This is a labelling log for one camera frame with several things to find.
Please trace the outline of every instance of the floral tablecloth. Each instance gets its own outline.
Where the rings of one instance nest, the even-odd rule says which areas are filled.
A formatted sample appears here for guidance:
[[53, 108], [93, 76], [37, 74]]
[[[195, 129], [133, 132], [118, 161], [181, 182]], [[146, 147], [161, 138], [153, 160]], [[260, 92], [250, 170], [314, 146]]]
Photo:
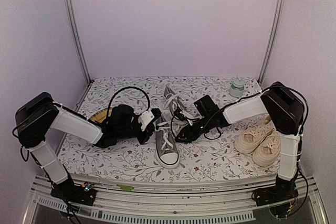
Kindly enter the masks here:
[[[260, 90], [255, 79], [245, 79], [245, 94]], [[151, 99], [151, 108], [160, 108], [167, 119], [170, 113], [164, 108], [163, 90], [169, 84], [183, 99], [191, 114], [196, 115], [193, 102], [209, 94], [219, 107], [235, 98], [229, 95], [232, 78], [223, 77], [132, 77], [98, 78], [92, 84], [79, 113], [90, 117], [107, 107], [112, 95], [126, 86], [142, 88]], [[137, 90], [125, 90], [118, 94], [112, 106], [128, 104], [141, 113], [146, 108], [146, 98]], [[121, 140], [106, 149], [95, 147], [84, 140], [67, 135], [58, 155], [70, 173], [142, 182], [210, 182], [257, 177], [275, 174], [277, 160], [270, 167], [256, 165], [251, 155], [237, 152], [233, 142], [237, 135], [249, 126], [260, 123], [264, 116], [243, 120], [222, 128], [222, 136], [216, 140], [200, 137], [189, 144], [177, 144], [181, 162], [176, 169], [165, 169], [154, 157], [155, 134], [140, 145], [137, 139]]]

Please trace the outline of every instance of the beige sneaker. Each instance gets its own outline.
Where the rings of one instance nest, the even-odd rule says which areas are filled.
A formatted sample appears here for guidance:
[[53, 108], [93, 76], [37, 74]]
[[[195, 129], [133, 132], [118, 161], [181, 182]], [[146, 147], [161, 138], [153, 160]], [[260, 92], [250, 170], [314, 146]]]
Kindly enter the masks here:
[[280, 154], [280, 135], [273, 131], [265, 141], [253, 152], [252, 160], [260, 166], [269, 166], [274, 163]]
[[271, 134], [273, 129], [274, 124], [268, 116], [261, 125], [256, 125], [243, 131], [234, 143], [237, 151], [243, 154], [253, 152], [266, 136]]

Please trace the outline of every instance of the green tape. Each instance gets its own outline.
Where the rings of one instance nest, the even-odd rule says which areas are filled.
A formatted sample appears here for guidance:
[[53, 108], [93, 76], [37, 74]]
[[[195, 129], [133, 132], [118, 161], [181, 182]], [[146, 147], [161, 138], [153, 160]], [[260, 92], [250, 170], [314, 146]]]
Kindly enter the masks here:
[[133, 191], [134, 187], [133, 186], [123, 186], [123, 185], [117, 185], [120, 187], [120, 189], [124, 191]]

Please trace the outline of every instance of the vent grille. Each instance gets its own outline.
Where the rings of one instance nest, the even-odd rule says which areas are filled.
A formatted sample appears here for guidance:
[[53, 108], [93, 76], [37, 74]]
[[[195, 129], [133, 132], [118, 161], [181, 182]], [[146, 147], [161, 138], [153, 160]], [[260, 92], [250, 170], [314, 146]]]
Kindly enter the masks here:
[[[67, 209], [67, 206], [63, 202], [44, 196], [40, 196], [39, 204], [64, 212], [66, 212]], [[226, 214], [220, 216], [164, 218], [143, 216], [130, 217], [129, 215], [115, 214], [108, 211], [91, 209], [91, 214], [89, 214], [88, 216], [81, 215], [80, 212], [78, 213], [78, 215], [117, 224], [229, 224], [255, 220], [252, 211], [238, 212], [235, 214]]]

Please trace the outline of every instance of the white wall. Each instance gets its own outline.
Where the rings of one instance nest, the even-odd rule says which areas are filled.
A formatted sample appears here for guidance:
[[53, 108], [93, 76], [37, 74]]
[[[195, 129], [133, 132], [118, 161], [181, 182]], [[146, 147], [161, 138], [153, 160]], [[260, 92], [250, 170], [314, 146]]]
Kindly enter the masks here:
[[15, 112], [42, 91], [73, 108], [85, 83], [63, 0], [0, 3], [0, 223], [16, 224], [38, 168], [20, 157]]
[[73, 0], [92, 77], [259, 74], [276, 0]]
[[336, 0], [285, 0], [265, 86], [276, 80], [308, 100], [303, 167], [336, 223]]

